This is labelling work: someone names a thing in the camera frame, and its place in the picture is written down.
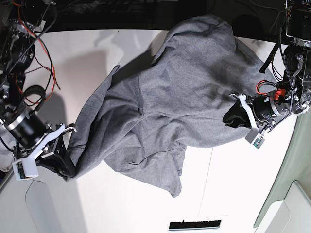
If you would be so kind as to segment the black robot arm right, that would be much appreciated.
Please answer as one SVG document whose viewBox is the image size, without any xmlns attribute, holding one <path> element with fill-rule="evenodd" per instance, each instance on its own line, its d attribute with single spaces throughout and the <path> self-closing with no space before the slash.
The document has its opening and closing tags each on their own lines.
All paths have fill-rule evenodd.
<svg viewBox="0 0 311 233">
<path fill-rule="evenodd" d="M 35 60 L 35 44 L 50 27 L 43 21 L 48 10 L 56 10 L 53 0 L 5 0 L 0 28 L 0 124 L 15 139 L 10 149 L 12 169 L 18 181 L 38 176 L 44 167 L 64 180 L 75 175 L 64 135 L 75 131 L 74 124 L 43 122 L 37 112 L 51 97 L 46 87 L 24 87 L 29 66 Z"/>
</svg>

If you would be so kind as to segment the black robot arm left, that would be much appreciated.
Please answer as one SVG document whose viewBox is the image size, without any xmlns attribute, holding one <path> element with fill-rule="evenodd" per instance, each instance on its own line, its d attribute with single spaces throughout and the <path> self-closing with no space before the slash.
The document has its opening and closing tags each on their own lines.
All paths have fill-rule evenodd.
<svg viewBox="0 0 311 233">
<path fill-rule="evenodd" d="M 311 106 L 311 2 L 288 0 L 286 20 L 278 40 L 262 65 L 265 73 L 280 52 L 285 70 L 276 81 L 261 80 L 254 96 L 243 95 L 223 117 L 223 123 L 232 128 L 272 129 L 275 118 L 284 121 L 291 114 L 304 114 Z"/>
</svg>

